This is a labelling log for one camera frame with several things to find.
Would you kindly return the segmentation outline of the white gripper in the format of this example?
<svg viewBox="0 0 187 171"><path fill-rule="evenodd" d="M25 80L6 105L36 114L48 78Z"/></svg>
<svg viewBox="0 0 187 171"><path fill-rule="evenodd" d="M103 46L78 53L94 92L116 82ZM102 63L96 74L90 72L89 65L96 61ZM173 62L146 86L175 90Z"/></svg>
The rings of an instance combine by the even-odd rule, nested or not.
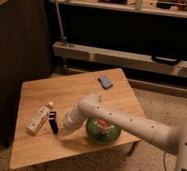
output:
<svg viewBox="0 0 187 171"><path fill-rule="evenodd" d="M60 136L68 136L78 129L78 125L72 121L69 115L66 115L60 124Z"/></svg>

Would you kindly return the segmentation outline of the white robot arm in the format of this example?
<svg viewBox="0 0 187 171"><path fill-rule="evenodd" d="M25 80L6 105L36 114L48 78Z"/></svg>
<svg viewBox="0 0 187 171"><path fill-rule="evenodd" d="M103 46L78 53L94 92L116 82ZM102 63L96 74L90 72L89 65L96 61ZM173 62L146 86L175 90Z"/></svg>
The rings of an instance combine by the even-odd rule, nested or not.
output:
<svg viewBox="0 0 187 171"><path fill-rule="evenodd" d="M175 155L176 171L187 171L187 123L171 127L144 117L111 109L101 103L101 96L82 97L62 121L62 135L80 129L89 117L102 119L155 147Z"/></svg>

